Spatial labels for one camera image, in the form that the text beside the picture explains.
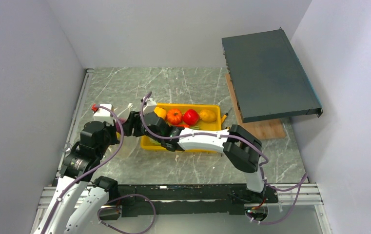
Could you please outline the yellow bell pepper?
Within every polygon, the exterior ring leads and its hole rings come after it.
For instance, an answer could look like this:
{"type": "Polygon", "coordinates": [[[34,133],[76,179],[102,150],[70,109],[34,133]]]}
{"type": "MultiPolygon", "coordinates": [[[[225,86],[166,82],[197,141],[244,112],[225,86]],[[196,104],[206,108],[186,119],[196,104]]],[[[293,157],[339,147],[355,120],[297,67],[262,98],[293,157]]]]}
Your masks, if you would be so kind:
{"type": "Polygon", "coordinates": [[[166,119],[167,111],[166,111],[165,109],[160,108],[160,107],[156,107],[156,108],[154,109],[154,113],[155,113],[158,117],[162,118],[163,120],[166,119]]]}

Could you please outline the clear dotted zip top bag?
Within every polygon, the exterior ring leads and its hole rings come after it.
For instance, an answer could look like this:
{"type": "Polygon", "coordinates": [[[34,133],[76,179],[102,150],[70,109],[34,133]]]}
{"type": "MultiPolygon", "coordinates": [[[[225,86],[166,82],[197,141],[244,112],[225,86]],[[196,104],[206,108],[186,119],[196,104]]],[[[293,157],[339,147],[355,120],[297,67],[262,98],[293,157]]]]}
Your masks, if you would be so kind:
{"type": "Polygon", "coordinates": [[[122,123],[122,129],[124,131],[123,143],[116,155],[119,159],[127,159],[130,157],[138,145],[139,139],[134,136],[137,119],[135,111],[133,111],[132,108],[133,104],[128,103],[124,109],[120,109],[117,113],[117,117],[122,123]]]}

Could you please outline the red toy tomato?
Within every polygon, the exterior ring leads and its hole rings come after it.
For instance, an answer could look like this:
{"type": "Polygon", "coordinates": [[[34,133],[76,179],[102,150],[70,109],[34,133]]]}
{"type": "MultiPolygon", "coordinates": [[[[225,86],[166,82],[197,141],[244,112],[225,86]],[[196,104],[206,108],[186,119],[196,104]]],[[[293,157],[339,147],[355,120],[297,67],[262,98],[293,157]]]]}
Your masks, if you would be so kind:
{"type": "Polygon", "coordinates": [[[188,125],[196,125],[199,121],[199,114],[194,109],[189,109],[183,114],[183,122],[188,125]]]}

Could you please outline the purple toy onion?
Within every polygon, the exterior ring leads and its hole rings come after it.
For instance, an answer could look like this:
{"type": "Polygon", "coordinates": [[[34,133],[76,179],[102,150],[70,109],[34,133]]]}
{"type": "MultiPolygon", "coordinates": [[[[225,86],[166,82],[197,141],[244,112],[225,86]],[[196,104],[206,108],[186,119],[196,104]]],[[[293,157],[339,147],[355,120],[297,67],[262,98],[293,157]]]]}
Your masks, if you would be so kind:
{"type": "Polygon", "coordinates": [[[119,118],[118,120],[116,120],[116,125],[123,125],[126,121],[127,119],[125,118],[119,118]]]}

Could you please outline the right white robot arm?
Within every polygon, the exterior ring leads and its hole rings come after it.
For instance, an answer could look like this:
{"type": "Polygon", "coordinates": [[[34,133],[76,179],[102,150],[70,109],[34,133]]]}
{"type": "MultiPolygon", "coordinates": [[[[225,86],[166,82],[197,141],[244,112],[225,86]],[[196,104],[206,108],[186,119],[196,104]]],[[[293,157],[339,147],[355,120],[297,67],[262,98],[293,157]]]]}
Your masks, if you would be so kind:
{"type": "Polygon", "coordinates": [[[249,200],[260,202],[266,196],[259,169],[261,142],[239,125],[217,131],[195,130],[169,125],[154,112],[131,111],[122,125],[117,126],[117,132],[127,137],[149,137],[171,152],[202,150],[224,154],[244,173],[249,200]]]}

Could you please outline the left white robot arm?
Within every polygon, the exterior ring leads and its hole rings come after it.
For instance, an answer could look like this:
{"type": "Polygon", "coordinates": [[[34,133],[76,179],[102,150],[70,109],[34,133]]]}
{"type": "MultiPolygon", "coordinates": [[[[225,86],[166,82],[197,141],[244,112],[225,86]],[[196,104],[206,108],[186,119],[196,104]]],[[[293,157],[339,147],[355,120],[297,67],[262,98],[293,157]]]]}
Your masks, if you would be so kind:
{"type": "Polygon", "coordinates": [[[118,182],[100,176],[93,181],[87,197],[76,206],[93,173],[103,164],[101,160],[108,147],[123,141],[117,138],[120,129],[118,120],[91,121],[84,125],[80,141],[63,162],[56,191],[35,233],[80,234],[101,206],[118,200],[118,182]]]}

